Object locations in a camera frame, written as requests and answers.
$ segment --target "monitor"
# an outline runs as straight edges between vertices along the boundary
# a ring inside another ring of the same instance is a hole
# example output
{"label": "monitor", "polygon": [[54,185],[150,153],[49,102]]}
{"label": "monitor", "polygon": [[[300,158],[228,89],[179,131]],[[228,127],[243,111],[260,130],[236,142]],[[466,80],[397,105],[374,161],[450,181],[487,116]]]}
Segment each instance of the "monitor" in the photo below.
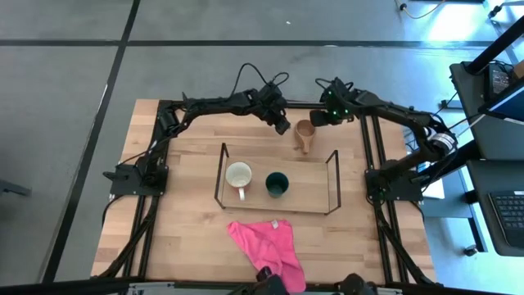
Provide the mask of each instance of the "monitor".
{"label": "monitor", "polygon": [[509,85],[494,99],[486,102],[479,108],[479,112],[524,125],[524,77]]}

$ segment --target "white mug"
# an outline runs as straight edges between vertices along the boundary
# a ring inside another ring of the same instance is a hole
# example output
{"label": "white mug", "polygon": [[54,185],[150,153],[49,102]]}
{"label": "white mug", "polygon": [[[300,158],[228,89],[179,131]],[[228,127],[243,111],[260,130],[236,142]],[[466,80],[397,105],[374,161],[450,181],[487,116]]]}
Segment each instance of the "white mug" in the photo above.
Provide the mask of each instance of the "white mug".
{"label": "white mug", "polygon": [[244,162],[232,163],[226,169],[226,181],[234,188],[238,188],[240,200],[246,199],[244,188],[251,182],[251,168]]}

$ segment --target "wooden table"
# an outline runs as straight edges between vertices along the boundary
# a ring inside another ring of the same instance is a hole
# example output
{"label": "wooden table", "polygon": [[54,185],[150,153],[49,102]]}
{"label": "wooden table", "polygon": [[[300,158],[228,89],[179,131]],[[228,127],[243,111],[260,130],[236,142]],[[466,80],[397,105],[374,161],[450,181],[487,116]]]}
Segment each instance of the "wooden table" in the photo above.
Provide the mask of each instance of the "wooden table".
{"label": "wooden table", "polygon": [[[147,149],[157,106],[157,100],[137,100],[122,159]],[[308,118],[309,110],[287,110],[291,126]],[[385,120],[380,123],[387,158],[404,157],[401,127]],[[375,166],[379,166],[371,120],[368,126]],[[325,161],[337,149],[341,165],[341,208],[329,216],[222,210],[213,199],[221,143],[226,143],[230,154],[236,156],[279,157],[293,161]],[[202,116],[178,138],[171,140],[167,164],[169,182],[160,199],[147,267],[148,279],[254,281],[255,268],[228,236],[226,226],[232,221],[251,223],[286,219],[293,226],[296,255],[308,283],[332,284],[353,272],[367,281],[384,282],[375,217],[364,199],[366,161],[358,121],[318,128],[311,152],[304,156],[292,129],[280,136],[255,116]],[[128,242],[136,204],[137,197],[122,197],[107,212],[92,275],[104,271]],[[434,279],[420,212],[408,202],[396,202],[395,205],[406,250],[422,271]],[[132,275],[138,272],[141,248],[139,244]],[[391,245],[390,256],[394,277],[399,280]]]}

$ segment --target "keyboard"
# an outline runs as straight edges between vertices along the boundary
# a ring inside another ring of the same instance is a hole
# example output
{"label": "keyboard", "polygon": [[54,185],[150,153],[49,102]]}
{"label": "keyboard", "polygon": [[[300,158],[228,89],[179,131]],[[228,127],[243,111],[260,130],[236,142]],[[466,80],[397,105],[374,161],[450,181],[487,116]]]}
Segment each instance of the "keyboard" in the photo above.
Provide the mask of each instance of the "keyboard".
{"label": "keyboard", "polygon": [[506,243],[524,247],[524,192],[490,193],[489,196]]}

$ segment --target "pink towel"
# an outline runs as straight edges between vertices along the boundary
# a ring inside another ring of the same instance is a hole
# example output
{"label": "pink towel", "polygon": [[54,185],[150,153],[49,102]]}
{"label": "pink towel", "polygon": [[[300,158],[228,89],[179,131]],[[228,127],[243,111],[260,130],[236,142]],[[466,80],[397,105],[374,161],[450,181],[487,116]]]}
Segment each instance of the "pink towel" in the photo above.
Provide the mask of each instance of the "pink towel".
{"label": "pink towel", "polygon": [[228,232],[257,270],[268,266],[282,277],[288,292],[304,292],[304,271],[296,258],[293,228],[287,220],[248,225],[235,221],[228,225]]}

